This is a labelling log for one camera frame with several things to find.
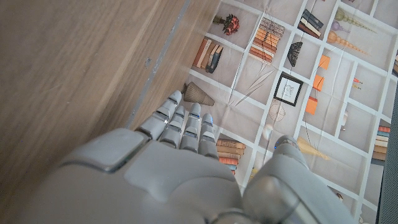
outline orange sticky note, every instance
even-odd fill
[[[307,107],[305,108],[305,112],[308,112],[312,115],[315,114],[315,110],[317,109],[318,100],[311,97],[308,99]]]
[[[313,85],[312,88],[318,90],[318,91],[322,91],[322,86],[323,86],[323,81],[325,80],[325,78],[319,76],[319,75],[315,75],[315,79],[313,81]]]
[[[325,70],[328,70],[329,62],[330,62],[330,57],[326,57],[326,56],[322,55],[321,60],[319,61],[319,67],[324,68]]]

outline robotic hand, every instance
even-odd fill
[[[182,131],[181,97],[179,91],[170,95],[136,131],[115,129],[74,150],[40,185],[19,221],[354,223],[288,136],[241,196],[231,171],[218,162],[211,115],[200,126],[195,103]]]

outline decorative vase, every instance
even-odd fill
[[[184,83],[181,93],[184,94],[184,101],[186,102],[208,106],[214,105],[214,100],[193,82],[190,82],[188,85]]]
[[[359,21],[357,21],[353,17],[347,16],[344,13],[344,11],[342,9],[340,9],[340,8],[338,8],[337,11],[336,11],[335,20],[348,22],[349,24],[355,25],[355,26],[363,28],[363,29],[367,29],[368,31],[371,31],[371,32],[374,32],[375,34],[377,34],[377,32],[375,32],[374,30],[366,27],[364,24],[360,23]]]
[[[344,29],[342,26],[340,26],[340,23],[338,23],[337,21],[333,21],[333,22],[331,23],[331,30],[333,30],[333,31],[342,30],[342,31],[345,31],[345,32],[347,32],[347,33],[350,32],[349,30],[346,30],[346,29]]]
[[[348,42],[347,40],[342,39],[341,37],[339,37],[339,36],[338,36],[334,31],[332,31],[332,30],[329,31],[329,34],[328,34],[328,43],[331,43],[331,44],[337,43],[337,44],[343,45],[343,46],[345,46],[345,47],[348,47],[348,48],[357,50],[357,51],[361,52],[362,54],[368,55],[368,53],[366,53],[365,51],[363,51],[363,50],[361,50],[361,49],[355,47],[353,44],[351,44],[351,43]]]

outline stack of books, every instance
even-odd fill
[[[310,11],[304,10],[300,23],[298,24],[298,29],[318,39],[321,36],[320,30],[322,26],[323,23],[311,14]]]
[[[244,153],[246,145],[234,140],[219,139],[217,141],[219,162],[226,164],[235,175],[236,166]]]
[[[380,126],[374,143],[373,159],[386,160],[387,143],[391,128]]]
[[[208,73],[213,73],[220,60],[223,47],[215,44],[210,39],[203,39],[197,56],[193,61],[193,66],[206,70]]]
[[[284,31],[285,27],[263,17],[250,48],[250,56],[271,63]]]
[[[396,60],[394,61],[394,66],[392,68],[392,74],[394,74],[395,76],[398,76],[398,52],[397,52]]]

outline red flowers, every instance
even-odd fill
[[[224,21],[224,29],[223,29],[224,33],[226,35],[231,35],[236,31],[238,31],[238,29],[239,29],[239,19],[236,16],[230,14]]]

